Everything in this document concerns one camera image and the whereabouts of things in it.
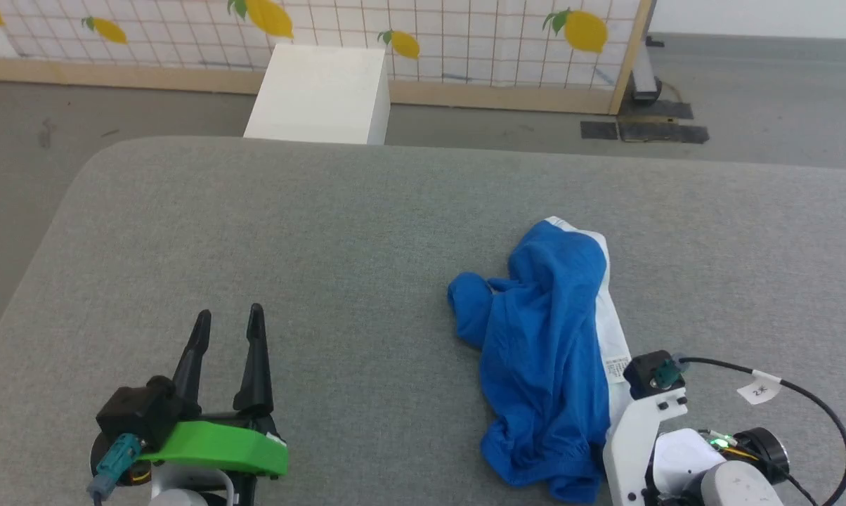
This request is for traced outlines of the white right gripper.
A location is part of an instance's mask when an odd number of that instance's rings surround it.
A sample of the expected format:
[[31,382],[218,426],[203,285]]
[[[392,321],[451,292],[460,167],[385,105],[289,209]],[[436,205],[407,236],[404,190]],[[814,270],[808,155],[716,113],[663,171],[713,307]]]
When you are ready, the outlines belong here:
[[649,506],[679,496],[725,459],[695,429],[660,435],[660,424],[687,414],[684,394],[632,401],[612,426],[603,452],[613,506]]

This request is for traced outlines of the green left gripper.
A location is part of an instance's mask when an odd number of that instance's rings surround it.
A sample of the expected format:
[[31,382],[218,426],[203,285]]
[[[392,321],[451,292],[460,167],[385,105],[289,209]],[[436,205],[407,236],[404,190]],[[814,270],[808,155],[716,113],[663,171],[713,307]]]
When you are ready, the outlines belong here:
[[[202,357],[207,352],[211,311],[198,313],[173,375],[181,417],[199,417]],[[141,457],[151,464],[148,506],[255,506],[260,479],[278,479],[289,471],[289,448],[270,415],[274,397],[270,378],[268,333],[261,304],[252,304],[249,342],[240,390],[233,409],[258,420],[179,422],[163,448]]]

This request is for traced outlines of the blue and white garment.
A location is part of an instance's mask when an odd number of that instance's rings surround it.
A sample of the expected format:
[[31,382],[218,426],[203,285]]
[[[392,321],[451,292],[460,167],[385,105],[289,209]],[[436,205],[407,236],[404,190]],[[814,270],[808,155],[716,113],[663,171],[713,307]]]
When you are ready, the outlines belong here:
[[628,355],[604,236],[556,216],[536,222],[509,255],[507,278],[459,273],[448,303],[459,339],[480,351],[495,413],[485,461],[509,486],[545,483],[560,502],[593,503],[613,403],[629,398],[602,355]]

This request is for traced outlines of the white box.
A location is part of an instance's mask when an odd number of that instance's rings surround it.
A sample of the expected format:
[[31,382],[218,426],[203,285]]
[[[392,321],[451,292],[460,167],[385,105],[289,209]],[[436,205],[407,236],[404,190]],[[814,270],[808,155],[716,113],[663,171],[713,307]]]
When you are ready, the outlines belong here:
[[243,136],[382,146],[390,109],[384,49],[278,45]]

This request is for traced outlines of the long black floor mat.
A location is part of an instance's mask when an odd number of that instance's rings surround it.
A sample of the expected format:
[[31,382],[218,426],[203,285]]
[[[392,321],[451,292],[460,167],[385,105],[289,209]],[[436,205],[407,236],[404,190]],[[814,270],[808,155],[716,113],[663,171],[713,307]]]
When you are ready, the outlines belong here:
[[672,142],[703,145],[710,140],[706,127],[661,122],[619,122],[619,135],[625,142]]

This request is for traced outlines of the grey metal stand foot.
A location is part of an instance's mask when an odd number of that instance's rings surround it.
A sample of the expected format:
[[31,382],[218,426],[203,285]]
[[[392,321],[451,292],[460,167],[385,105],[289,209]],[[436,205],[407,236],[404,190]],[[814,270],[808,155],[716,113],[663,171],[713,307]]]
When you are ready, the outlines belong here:
[[650,35],[645,37],[642,47],[632,68],[630,99],[635,105],[654,105],[662,93],[662,82],[654,72],[651,64],[649,48],[664,48],[663,41],[655,41]]

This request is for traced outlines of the lemon print partition panel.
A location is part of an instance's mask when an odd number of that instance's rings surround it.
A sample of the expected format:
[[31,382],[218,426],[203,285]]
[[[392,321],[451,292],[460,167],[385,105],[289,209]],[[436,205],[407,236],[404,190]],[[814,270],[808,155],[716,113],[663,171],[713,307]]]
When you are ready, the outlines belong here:
[[377,49],[392,99],[614,115],[656,0],[0,0],[0,81],[254,95],[275,47]]

